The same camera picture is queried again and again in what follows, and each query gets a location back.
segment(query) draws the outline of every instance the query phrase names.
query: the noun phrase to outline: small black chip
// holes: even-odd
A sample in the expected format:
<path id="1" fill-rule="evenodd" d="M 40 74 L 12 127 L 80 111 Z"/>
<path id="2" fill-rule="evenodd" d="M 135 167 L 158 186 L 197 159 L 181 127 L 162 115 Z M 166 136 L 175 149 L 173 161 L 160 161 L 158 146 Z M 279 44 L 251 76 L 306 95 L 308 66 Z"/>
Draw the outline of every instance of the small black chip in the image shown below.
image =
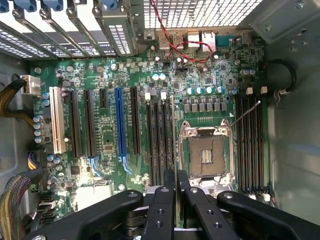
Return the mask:
<path id="1" fill-rule="evenodd" d="M 71 175 L 79 175 L 80 174 L 80 166 L 70 166 Z"/>

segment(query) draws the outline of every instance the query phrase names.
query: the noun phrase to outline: green circuit board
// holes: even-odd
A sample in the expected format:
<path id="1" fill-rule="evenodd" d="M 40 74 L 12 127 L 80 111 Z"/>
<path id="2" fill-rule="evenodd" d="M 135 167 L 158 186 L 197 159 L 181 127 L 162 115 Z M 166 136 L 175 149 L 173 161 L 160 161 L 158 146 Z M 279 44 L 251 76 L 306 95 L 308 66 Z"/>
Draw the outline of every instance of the green circuit board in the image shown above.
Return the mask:
<path id="1" fill-rule="evenodd" d="M 58 154 L 62 161 L 59 163 L 62 167 L 57 168 L 53 165 L 49 168 L 49 178 L 56 177 L 57 185 L 52 191 L 57 195 L 58 216 L 61 218 L 72 210 L 77 211 L 87 207 L 91 202 L 79 203 L 81 198 L 90 194 L 96 194 L 92 198 L 106 198 L 117 194 L 125 189 L 134 189 L 145 193 L 149 186 L 160 185 L 158 173 L 151 174 L 150 146 L 148 138 L 148 113 L 147 105 L 153 108 L 151 114 L 155 114 L 155 104 L 160 103 L 161 93 L 166 94 L 166 129 L 168 129 L 167 143 L 170 153 L 167 157 L 168 166 L 173 169 L 183 168 L 191 178 L 192 167 L 190 166 L 190 143 L 183 141 L 183 161 L 179 159 L 181 152 L 177 146 L 181 126 L 184 121 L 188 121 L 192 127 L 211 127 L 219 126 L 223 119 L 229 123 L 236 120 L 235 95 L 246 92 L 251 87 L 254 92 L 260 92 L 266 79 L 265 73 L 259 70 L 259 62 L 264 60 L 265 47 L 261 39 L 254 39 L 252 45 L 241 47 L 229 46 L 228 44 L 217 45 L 216 52 L 218 56 L 215 61 L 207 61 L 205 65 L 197 65 L 193 62 L 187 62 L 185 65 L 177 64 L 178 55 L 167 57 L 167 52 L 150 52 L 147 50 L 138 57 L 117 57 L 102 59 L 78 59 L 78 60 L 59 60 L 59 61 L 34 61 L 31 63 L 31 75 L 40 78 L 41 91 L 49 92 L 49 87 L 61 87 L 61 82 L 68 83 L 67 88 L 77 92 L 78 115 L 80 125 L 80 146 L 83 157 L 74 158 L 72 145 L 70 144 L 71 126 L 70 126 L 70 108 L 67 97 L 63 98 L 63 118 L 65 137 L 69 140 L 66 143 L 66 152 Z M 41 68 L 41 73 L 37 74 L 35 68 Z M 256 73 L 252 75 L 242 74 L 243 69 L 255 69 Z M 212 89 L 211 93 L 206 92 L 207 88 Z M 132 174 L 128 173 L 119 161 L 118 133 L 117 133 L 117 112 L 116 112 L 116 89 L 123 90 L 124 105 L 124 129 L 126 160 L 128 168 Z M 134 126 L 132 118 L 131 88 L 137 90 L 137 109 L 139 125 L 139 154 L 134 151 Z M 106 90 L 107 107 L 101 107 L 100 90 Z M 94 131 L 96 142 L 96 157 L 88 157 L 87 151 L 87 127 L 85 113 L 84 92 L 92 92 L 92 108 L 94 119 Z M 150 93 L 151 98 L 147 103 L 146 93 Z M 34 98 L 35 115 L 44 115 L 44 99 Z M 215 104 L 219 104 L 219 110 L 215 109 Z M 262 109 L 264 123 L 267 119 L 267 103 L 262 97 Z M 150 122 L 153 131 L 153 140 L 156 141 L 157 129 L 156 119 L 153 116 Z M 47 121 L 43 127 L 43 137 L 46 148 L 47 144 L 52 142 L 52 126 Z M 263 125 L 264 161 L 265 177 L 268 176 L 268 145 L 267 145 L 267 125 Z M 232 181 L 232 189 L 237 191 L 237 143 L 234 133 L 233 148 L 230 152 L 230 142 L 227 138 L 220 142 L 223 144 L 224 167 L 221 172 L 209 174 L 209 177 L 225 176 L 230 170 L 230 156 L 233 156 L 233 165 L 235 176 Z M 163 140 L 160 151 L 163 151 Z M 94 170 L 91 159 L 94 159 Z"/>

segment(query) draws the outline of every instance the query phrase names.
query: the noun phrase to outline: motherboard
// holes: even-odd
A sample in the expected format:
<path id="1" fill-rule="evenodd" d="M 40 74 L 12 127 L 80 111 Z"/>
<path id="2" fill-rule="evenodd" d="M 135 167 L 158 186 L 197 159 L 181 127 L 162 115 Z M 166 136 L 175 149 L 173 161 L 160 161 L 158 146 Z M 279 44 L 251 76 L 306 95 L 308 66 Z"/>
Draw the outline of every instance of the motherboard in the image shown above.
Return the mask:
<path id="1" fill-rule="evenodd" d="M 145 194 L 164 184 L 167 169 L 186 170 L 190 184 L 212 196 L 263 191 L 264 42 L 233 46 L 228 36 L 216 38 L 205 63 L 168 56 L 156 44 L 136 57 L 30 63 L 41 86 L 33 105 L 35 142 L 48 169 L 43 192 L 55 195 L 57 218 L 123 190 Z"/>

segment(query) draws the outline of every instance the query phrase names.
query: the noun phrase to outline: sleeved cable bundle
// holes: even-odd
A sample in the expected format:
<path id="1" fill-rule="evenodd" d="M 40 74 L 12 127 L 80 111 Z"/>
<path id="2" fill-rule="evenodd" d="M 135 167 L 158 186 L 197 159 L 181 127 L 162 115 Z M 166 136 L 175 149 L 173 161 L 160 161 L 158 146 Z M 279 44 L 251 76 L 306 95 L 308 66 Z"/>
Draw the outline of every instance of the sleeved cable bundle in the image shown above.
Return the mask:
<path id="1" fill-rule="evenodd" d="M 4 188 L 0 198 L 0 234 L 4 240 L 20 240 L 25 236 L 20 202 L 30 184 L 30 176 L 20 173 L 11 177 Z"/>
<path id="2" fill-rule="evenodd" d="M 31 126 L 34 125 L 34 121 L 30 116 L 21 110 L 10 110 L 9 103 L 14 98 L 16 93 L 26 86 L 26 81 L 22 78 L 16 79 L 11 82 L 4 90 L 0 92 L 0 116 L 7 118 L 19 118 L 25 120 Z"/>

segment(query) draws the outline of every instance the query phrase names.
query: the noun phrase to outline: ventilation grille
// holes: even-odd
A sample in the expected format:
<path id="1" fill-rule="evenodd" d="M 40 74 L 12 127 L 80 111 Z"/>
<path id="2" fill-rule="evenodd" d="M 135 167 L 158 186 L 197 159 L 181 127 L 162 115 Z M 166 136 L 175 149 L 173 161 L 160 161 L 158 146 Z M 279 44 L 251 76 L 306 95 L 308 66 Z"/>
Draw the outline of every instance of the ventilation grille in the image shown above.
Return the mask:
<path id="1" fill-rule="evenodd" d="M 237 26 L 263 0 L 155 0 L 166 28 Z M 144 27 L 160 28 L 149 0 L 143 0 Z"/>

